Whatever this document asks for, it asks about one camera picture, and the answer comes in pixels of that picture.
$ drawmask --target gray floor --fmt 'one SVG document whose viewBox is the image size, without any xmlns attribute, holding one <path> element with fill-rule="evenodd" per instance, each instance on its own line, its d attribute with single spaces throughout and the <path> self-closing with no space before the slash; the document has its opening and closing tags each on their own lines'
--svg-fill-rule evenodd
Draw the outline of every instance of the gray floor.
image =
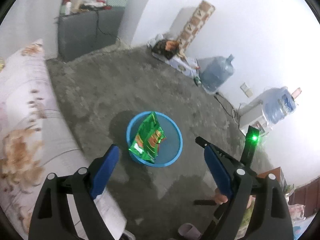
<svg viewBox="0 0 320 240">
<path fill-rule="evenodd" d="M 194 139 L 202 136 L 238 159 L 244 145 L 219 102 L 142 48 L 47 64 L 61 111 L 86 158 L 102 156 L 111 143 L 122 151 L 108 188 L 128 219 L 127 229 L 137 239 L 154 240 L 177 237 L 185 222 L 203 231 L 213 208 L 195 207 L 192 201 L 209 198 L 216 186 Z M 221 102 L 231 113 L 228 102 Z M 127 124 L 147 110 L 168 115 L 181 130 L 183 152 L 168 167 L 146 167 L 128 155 Z M 264 153 L 256 153 L 252 169 L 271 169 Z"/>
</svg>

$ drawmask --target wall switch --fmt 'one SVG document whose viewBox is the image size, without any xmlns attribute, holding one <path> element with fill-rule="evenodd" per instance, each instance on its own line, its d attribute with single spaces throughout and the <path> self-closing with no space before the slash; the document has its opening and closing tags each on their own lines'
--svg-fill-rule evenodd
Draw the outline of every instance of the wall switch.
<svg viewBox="0 0 320 240">
<path fill-rule="evenodd" d="M 252 96 L 253 96 L 253 93 L 252 93 L 251 88 L 248 88 L 248 90 L 247 90 L 246 92 L 244 92 L 244 93 L 245 93 L 245 95 L 246 95 L 247 97 L 252 97 Z"/>
<path fill-rule="evenodd" d="M 249 87 L 247 86 L 246 83 L 243 83 L 241 86 L 240 86 L 241 90 L 246 93 L 246 91 L 249 89 Z"/>
</svg>

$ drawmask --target small bottle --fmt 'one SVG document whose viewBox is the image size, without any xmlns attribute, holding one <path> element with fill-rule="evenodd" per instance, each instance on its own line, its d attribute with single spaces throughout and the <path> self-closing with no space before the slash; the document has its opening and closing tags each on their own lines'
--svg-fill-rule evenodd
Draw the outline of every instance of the small bottle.
<svg viewBox="0 0 320 240">
<path fill-rule="evenodd" d="M 70 12 L 71 12 L 71 5 L 72 5 L 72 3 L 71 3 L 71 2 L 67 2 L 67 3 L 66 3 L 66 10 L 65 10 L 64 15 L 70 15 Z"/>
<path fill-rule="evenodd" d="M 202 85 L 201 83 L 201 79 L 199 78 L 199 76 L 195 76 L 193 78 L 193 81 L 195 82 L 195 84 L 197 85 L 197 87 L 200 87 Z"/>
<path fill-rule="evenodd" d="M 67 2 L 70 2 L 71 0 L 62 0 L 61 8 L 60 8 L 60 15 L 66 15 L 66 7 L 67 7 Z"/>
</svg>

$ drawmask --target white bottle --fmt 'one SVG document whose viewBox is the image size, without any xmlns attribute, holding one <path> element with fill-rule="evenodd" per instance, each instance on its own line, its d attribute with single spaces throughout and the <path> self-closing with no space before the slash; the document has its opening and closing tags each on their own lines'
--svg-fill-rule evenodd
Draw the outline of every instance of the white bottle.
<svg viewBox="0 0 320 240">
<path fill-rule="evenodd" d="M 70 15 L 71 5 L 72 5 L 71 2 L 67 2 L 67 3 L 66 3 L 66 11 L 65 11 L 64 15 Z"/>
</svg>

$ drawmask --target green plastic bag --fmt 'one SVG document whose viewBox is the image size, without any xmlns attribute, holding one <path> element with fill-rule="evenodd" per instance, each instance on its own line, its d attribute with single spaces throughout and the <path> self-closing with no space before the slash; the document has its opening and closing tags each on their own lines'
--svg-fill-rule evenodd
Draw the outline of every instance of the green plastic bag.
<svg viewBox="0 0 320 240">
<path fill-rule="evenodd" d="M 156 113 L 151 112 L 140 125 L 129 151 L 147 162 L 154 163 L 158 156 L 159 143 L 164 139 L 165 135 Z"/>
</svg>

